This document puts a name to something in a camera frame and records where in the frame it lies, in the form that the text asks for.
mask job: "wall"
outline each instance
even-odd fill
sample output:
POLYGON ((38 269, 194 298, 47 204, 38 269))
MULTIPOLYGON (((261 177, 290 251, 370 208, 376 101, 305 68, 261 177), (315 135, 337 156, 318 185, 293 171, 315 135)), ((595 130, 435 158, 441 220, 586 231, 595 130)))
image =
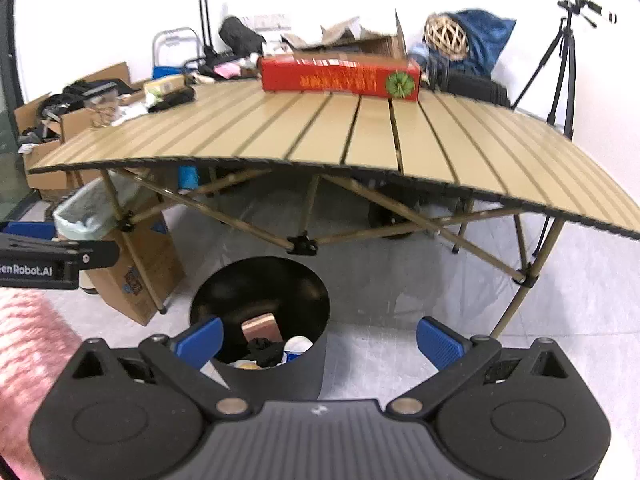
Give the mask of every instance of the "wall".
MULTIPOLYGON (((398 9, 406 41, 420 38, 431 12, 481 7, 518 24, 494 77, 515 99, 558 30, 563 11, 557 0, 209 0, 212 28, 226 12, 237 15, 286 12, 292 31, 314 40, 319 25, 331 25, 359 14, 367 28, 394 30, 398 9)), ((589 152, 640 202, 639 121, 635 114, 640 80, 638 64, 619 54, 639 44, 638 0, 594 0, 618 13, 619 25, 585 20, 575 23, 577 92, 575 142, 589 152)), ((200 31, 197 0, 16 0, 16 40, 21 84, 26 99, 108 64, 126 60, 133 79, 151 72, 151 39, 159 30, 190 26, 200 31)), ((222 42, 216 38, 216 47, 222 42)), ((559 57, 554 55, 521 107, 546 118, 559 57)), ((564 97, 558 112, 564 121, 564 97)))

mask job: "metal bolt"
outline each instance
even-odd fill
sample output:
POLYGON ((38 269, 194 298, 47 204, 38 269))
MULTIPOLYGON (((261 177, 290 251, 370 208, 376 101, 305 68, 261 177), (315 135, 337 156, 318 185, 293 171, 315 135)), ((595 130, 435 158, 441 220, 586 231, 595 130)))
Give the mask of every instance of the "metal bolt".
POLYGON ((227 397, 216 403, 216 409, 224 415, 240 415, 249 409, 249 405, 239 397, 227 397))
POLYGON ((165 334, 153 334, 150 339, 154 343, 160 343, 161 345, 166 345, 169 342, 169 336, 165 334))
POLYGON ((391 409, 400 415, 415 415, 422 409, 422 403, 411 397, 400 397, 391 402, 391 409))
POLYGON ((489 336, 487 335, 474 335, 471 336, 471 342, 472 343, 485 343, 487 341, 489 341, 489 339, 491 339, 489 336))

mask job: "glass door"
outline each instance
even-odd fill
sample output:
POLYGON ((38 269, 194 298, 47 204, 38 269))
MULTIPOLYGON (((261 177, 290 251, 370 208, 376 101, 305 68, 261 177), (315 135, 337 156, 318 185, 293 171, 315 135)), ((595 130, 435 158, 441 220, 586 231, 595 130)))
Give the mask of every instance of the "glass door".
POLYGON ((0 0, 0 221, 15 219, 33 199, 18 154, 17 132, 12 120, 19 105, 12 42, 13 0, 0 0))

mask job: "ribbed gray surface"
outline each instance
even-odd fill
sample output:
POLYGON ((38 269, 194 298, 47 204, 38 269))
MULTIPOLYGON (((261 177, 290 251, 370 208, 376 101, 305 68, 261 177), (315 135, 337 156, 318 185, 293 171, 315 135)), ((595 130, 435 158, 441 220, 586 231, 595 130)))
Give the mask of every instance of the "ribbed gray surface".
POLYGON ((171 480, 470 480, 426 428, 383 416, 377 402, 268 402, 220 424, 171 480))

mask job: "table top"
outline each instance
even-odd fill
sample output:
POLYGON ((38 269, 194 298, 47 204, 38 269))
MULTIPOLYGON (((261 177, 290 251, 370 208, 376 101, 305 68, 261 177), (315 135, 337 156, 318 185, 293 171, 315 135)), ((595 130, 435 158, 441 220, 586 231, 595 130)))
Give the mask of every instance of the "table top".
POLYGON ((381 174, 640 238, 640 208, 543 121, 451 94, 418 102, 264 92, 259 81, 196 87, 196 101, 87 131, 31 173, 158 163, 285 164, 381 174))

